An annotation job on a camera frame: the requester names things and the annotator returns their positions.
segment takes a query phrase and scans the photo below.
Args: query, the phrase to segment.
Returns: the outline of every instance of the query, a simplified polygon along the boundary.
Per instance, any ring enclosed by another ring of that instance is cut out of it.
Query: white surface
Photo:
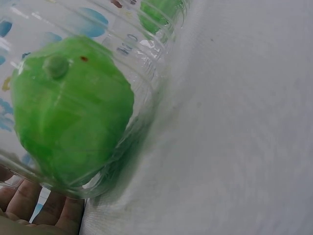
[[[139,166],[89,201],[82,234],[312,234],[313,2],[194,0],[190,16]]]

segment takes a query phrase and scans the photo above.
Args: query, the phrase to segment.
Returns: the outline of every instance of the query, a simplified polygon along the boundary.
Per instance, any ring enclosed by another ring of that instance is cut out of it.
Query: green gel
[[[141,2],[140,10],[146,13],[159,25],[165,26],[169,23],[168,18],[175,20],[183,6],[184,4],[182,0],[145,0]],[[141,25],[154,35],[160,30],[158,25],[143,15],[139,15],[139,20]]]
[[[81,186],[111,161],[134,93],[109,50],[84,36],[50,44],[14,70],[15,131],[42,173]]]

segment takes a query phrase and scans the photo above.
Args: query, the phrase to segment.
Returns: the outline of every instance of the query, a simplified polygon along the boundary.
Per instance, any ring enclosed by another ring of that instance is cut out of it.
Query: plastic bottle
[[[0,164],[74,198],[112,186],[189,3],[0,0]]]

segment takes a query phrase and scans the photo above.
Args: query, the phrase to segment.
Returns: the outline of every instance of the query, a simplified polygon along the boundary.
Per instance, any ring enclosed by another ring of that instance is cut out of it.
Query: green blob
[[[68,71],[68,60],[60,55],[51,55],[45,59],[43,69],[48,77],[59,78]]]
[[[169,22],[164,15],[175,21],[179,11],[181,11],[183,7],[184,4],[182,0],[146,0],[141,3],[140,10],[146,13],[158,24],[165,26]],[[160,30],[158,25],[143,15],[139,15],[139,20],[141,25],[154,35]]]
[[[75,36],[30,54],[13,72],[16,133],[62,185],[84,185],[111,161],[132,116],[134,93],[111,55]]]

